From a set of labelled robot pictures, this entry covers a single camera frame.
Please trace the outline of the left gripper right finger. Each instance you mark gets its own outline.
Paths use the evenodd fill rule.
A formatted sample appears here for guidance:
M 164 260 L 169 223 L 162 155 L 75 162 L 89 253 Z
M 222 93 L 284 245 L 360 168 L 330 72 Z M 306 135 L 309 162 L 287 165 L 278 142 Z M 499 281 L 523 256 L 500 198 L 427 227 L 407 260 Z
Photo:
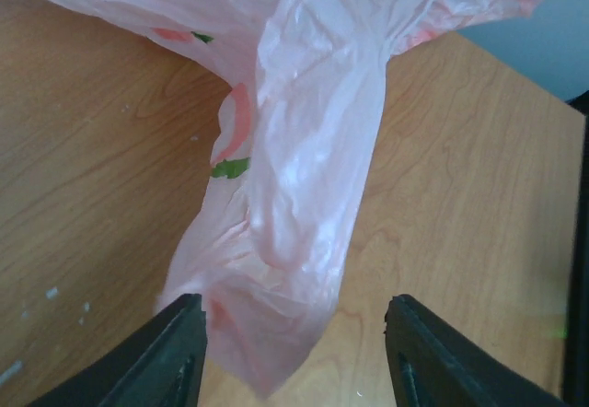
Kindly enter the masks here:
M 410 295 L 393 297 L 386 321 L 398 406 L 563 406 Z

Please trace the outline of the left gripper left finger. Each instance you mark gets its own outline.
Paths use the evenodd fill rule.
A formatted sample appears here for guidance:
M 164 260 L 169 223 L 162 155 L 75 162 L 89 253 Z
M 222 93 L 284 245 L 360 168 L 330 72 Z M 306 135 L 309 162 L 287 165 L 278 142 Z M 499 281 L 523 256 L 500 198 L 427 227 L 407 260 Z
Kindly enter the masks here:
M 185 294 L 32 406 L 195 406 L 207 348 L 202 297 Z

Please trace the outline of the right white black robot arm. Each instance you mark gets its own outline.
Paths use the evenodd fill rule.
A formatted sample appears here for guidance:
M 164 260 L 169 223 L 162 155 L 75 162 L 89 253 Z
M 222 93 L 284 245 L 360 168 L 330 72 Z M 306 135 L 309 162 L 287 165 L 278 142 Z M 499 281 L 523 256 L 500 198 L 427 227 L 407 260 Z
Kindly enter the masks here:
M 585 118 L 579 200 L 568 300 L 563 399 L 588 405 L 588 92 L 570 105 Z

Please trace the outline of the pink plastic trash bag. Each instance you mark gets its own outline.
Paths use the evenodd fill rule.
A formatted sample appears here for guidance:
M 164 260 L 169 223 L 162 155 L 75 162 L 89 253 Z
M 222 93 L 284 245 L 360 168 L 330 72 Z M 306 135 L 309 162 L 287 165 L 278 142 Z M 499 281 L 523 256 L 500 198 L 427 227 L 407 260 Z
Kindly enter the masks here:
M 335 311 L 390 58 L 542 0 L 49 0 L 205 66 L 219 110 L 202 209 L 160 306 L 202 296 L 211 358 L 259 395 L 303 364 Z

